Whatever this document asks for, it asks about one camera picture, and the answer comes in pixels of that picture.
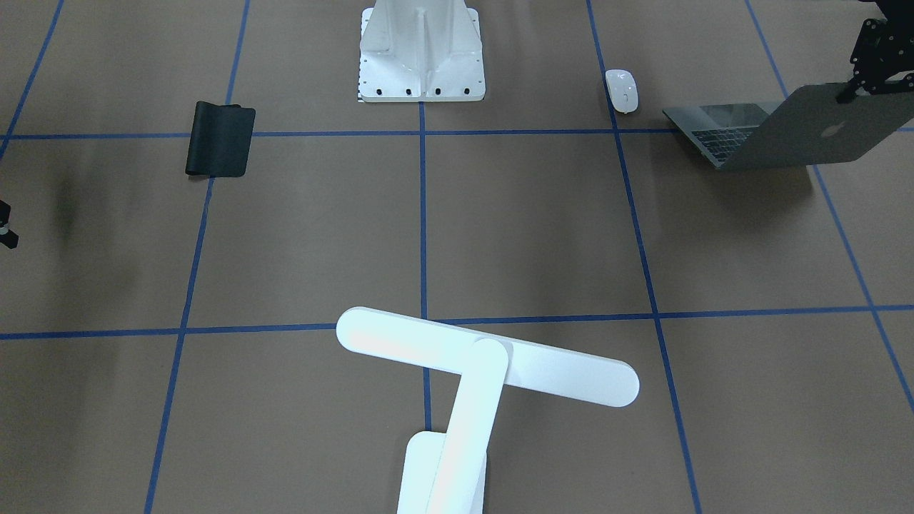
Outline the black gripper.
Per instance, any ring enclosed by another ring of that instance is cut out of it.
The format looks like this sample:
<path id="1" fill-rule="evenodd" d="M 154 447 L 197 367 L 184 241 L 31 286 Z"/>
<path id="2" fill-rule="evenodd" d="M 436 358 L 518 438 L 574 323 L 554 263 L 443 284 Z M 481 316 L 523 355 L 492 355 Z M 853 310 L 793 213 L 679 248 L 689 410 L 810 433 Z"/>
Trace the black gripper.
<path id="1" fill-rule="evenodd" d="M 839 104 L 849 104 L 860 92 L 872 96 L 913 90 L 913 2 L 873 4 L 883 16 L 862 23 L 850 56 L 853 75 L 837 94 Z"/>

